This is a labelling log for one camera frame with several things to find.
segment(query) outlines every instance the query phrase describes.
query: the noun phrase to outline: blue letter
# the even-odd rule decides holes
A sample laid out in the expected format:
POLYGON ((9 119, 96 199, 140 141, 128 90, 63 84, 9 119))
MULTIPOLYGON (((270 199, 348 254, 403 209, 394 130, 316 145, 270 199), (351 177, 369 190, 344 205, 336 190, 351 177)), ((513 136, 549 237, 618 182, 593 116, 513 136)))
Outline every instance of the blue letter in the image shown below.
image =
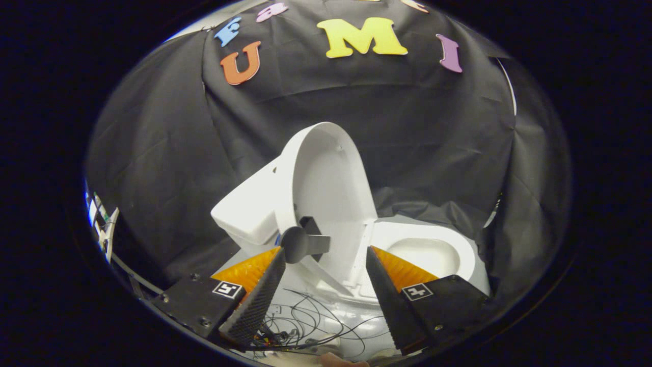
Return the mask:
POLYGON ((238 28, 240 28, 240 25, 237 22, 240 22, 240 19, 242 18, 238 17, 230 21, 226 27, 220 29, 220 31, 215 34, 215 37, 213 37, 220 37, 220 40, 222 41, 222 47, 226 46, 226 44, 229 43, 238 34, 238 28))

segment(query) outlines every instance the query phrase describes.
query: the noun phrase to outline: orange letter u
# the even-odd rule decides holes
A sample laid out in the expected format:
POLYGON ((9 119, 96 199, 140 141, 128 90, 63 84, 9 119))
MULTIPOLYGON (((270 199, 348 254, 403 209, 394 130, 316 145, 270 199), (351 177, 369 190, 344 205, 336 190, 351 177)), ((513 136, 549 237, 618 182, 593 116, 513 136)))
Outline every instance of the orange letter u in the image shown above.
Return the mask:
POLYGON ((227 83, 237 86, 256 75, 260 68, 260 56, 258 55, 259 45, 260 41, 257 40, 243 48, 243 52, 246 53, 246 58, 249 61, 249 67, 243 72, 238 71, 238 65, 235 63, 235 58, 238 57, 237 52, 230 54, 220 61, 220 65, 224 69, 224 78, 226 78, 227 83))

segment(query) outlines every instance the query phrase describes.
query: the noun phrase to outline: foam letter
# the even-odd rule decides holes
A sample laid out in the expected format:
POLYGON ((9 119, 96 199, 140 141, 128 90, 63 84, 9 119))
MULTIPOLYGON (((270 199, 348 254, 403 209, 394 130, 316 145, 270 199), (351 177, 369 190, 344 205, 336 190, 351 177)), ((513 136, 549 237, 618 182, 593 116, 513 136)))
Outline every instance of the foam letter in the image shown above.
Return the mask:
POLYGON ((240 25, 238 22, 240 22, 240 17, 232 20, 229 22, 229 24, 226 25, 226 27, 220 29, 219 32, 215 33, 215 36, 213 38, 220 37, 220 40, 222 41, 222 47, 226 46, 227 43, 229 43, 235 36, 238 34, 238 28, 240 28, 240 25))
POLYGON ((238 53, 234 52, 220 61, 220 65, 224 69, 224 78, 226 82, 232 86, 237 86, 242 82, 246 82, 256 75, 260 68, 260 56, 258 55, 258 46, 260 41, 250 43, 243 48, 246 53, 246 58, 249 61, 249 67, 243 72, 238 71, 238 65, 235 63, 235 58, 238 53))
POLYGON ((261 10, 260 13, 258 13, 258 18, 256 18, 256 23, 264 22, 265 20, 272 18, 272 16, 274 15, 281 14, 287 9, 288 7, 283 3, 270 5, 267 8, 261 10))
POLYGON ((459 47, 457 42, 442 35, 437 35, 437 38, 441 41, 441 47, 444 52, 443 59, 439 60, 441 66, 450 71, 462 72, 460 59, 457 57, 457 47, 459 47))
POLYGON ((427 13, 427 12, 428 12, 428 11, 423 7, 423 5, 417 3, 417 2, 414 1, 414 0, 401 0, 401 3, 403 3, 403 4, 405 4, 405 5, 409 6, 409 7, 413 7, 413 8, 415 8, 415 9, 417 9, 417 10, 420 10, 420 11, 422 11, 422 12, 424 12, 424 13, 427 13))
POLYGON ((357 29, 349 22, 342 19, 324 20, 317 24, 317 28, 326 31, 331 49, 326 56, 334 59, 353 55, 353 50, 348 48, 346 40, 361 54, 366 54, 371 46, 372 39, 376 42, 374 52, 382 55, 405 55, 408 49, 401 46, 392 29, 392 20, 386 18, 367 18, 362 29, 357 29))

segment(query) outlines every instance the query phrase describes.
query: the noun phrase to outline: white toilet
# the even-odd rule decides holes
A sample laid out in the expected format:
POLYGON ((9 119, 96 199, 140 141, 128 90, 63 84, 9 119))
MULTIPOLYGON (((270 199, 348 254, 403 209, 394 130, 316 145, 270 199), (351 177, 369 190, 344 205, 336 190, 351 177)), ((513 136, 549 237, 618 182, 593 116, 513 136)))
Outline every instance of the white toilet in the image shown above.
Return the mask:
POLYGON ((279 157, 224 197, 211 215, 248 256, 277 246, 280 233, 313 217, 321 234, 331 237, 330 251, 319 262, 306 256, 288 268, 311 273, 317 290, 340 298, 378 303, 365 268, 370 245, 437 277, 456 274, 490 293, 471 240, 401 215, 378 218, 360 154, 334 123, 299 131, 279 157))

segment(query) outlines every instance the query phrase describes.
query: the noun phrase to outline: orange gripper pad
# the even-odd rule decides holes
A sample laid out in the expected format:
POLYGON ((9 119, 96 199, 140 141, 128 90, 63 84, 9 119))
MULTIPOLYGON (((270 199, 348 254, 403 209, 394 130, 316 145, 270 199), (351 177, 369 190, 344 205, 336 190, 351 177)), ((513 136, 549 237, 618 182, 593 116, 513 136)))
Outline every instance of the orange gripper pad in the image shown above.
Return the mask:
POLYGON ((376 256, 378 256, 380 263, 385 268, 387 275, 392 279, 392 282, 399 293, 404 287, 439 279, 431 273, 396 255, 376 246, 371 246, 371 248, 376 253, 376 256))
POLYGON ((233 265, 232 267, 211 276, 211 278, 242 285, 246 291, 246 294, 240 301, 242 304, 249 295, 249 292, 251 292, 256 284, 258 284, 258 280, 263 276, 280 248, 280 246, 276 246, 263 253, 259 253, 256 256, 250 257, 241 263, 233 265))

